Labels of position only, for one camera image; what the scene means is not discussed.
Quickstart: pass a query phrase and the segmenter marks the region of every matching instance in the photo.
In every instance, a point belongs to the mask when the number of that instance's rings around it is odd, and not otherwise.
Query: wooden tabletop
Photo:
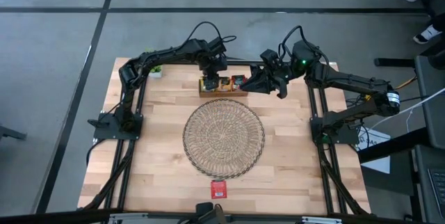
[[[108,86],[104,110],[119,102],[118,69],[127,58],[117,58]],[[249,93],[233,97],[260,118],[266,144],[252,170],[227,180],[227,199],[212,200],[211,178],[198,172],[184,154],[182,133],[187,119],[212,98],[199,98],[197,65],[163,65],[162,78],[149,78],[142,113],[143,130],[136,141],[124,209],[128,211],[194,212],[199,202],[220,203],[229,214],[326,214],[320,164],[309,128],[311,116],[303,78],[287,86],[288,95]],[[248,66],[229,66],[220,76],[246,74]],[[326,89],[329,110],[346,108],[342,90]],[[91,153],[79,207],[88,204],[108,179],[117,141],[104,141]],[[369,211],[357,154],[336,145],[341,178],[353,197]],[[116,206],[120,182],[113,196]],[[331,182],[334,208],[337,194]]]

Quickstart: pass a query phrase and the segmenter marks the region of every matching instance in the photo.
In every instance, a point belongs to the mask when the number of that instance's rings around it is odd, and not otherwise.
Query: concrete floor
[[[0,0],[0,6],[26,7],[102,7],[103,3],[104,0]],[[421,4],[404,0],[112,0],[111,7],[420,8]],[[28,133],[26,141],[4,138],[0,142],[0,216],[33,211],[98,17],[98,13],[0,13],[0,86],[4,91],[0,95],[0,123]],[[427,47],[411,40],[426,26],[428,17],[423,15],[108,14],[48,211],[76,208],[93,133],[86,120],[96,118],[102,108],[114,58],[134,57],[146,48],[179,45],[202,20],[214,22],[223,35],[237,35],[235,42],[227,44],[227,55],[246,59],[258,59],[266,48],[276,49],[287,32],[300,24],[307,39],[320,46],[330,61],[337,62],[342,72],[379,77],[394,85],[414,76],[413,71],[378,68],[373,59],[412,58]],[[213,36],[207,27],[195,34],[197,38]],[[293,36],[289,42],[293,40],[298,37]],[[418,95],[416,84],[401,90],[405,98]],[[372,117],[366,123],[372,125],[378,120]],[[412,129],[424,125],[421,109],[410,122]],[[404,120],[390,120],[376,129],[392,136],[406,132]],[[367,190],[374,214],[401,218],[410,210],[406,195],[370,186]]]

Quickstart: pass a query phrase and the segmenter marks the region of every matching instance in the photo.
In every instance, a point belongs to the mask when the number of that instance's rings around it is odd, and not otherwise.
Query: round woven mat
[[[216,99],[192,113],[183,141],[188,159],[199,171],[217,179],[229,179],[255,165],[264,147],[264,128],[246,105]]]

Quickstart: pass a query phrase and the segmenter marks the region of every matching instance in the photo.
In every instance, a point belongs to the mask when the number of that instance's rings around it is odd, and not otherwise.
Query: red object
[[[225,180],[213,180],[210,182],[210,192],[212,199],[227,198],[227,187]]]

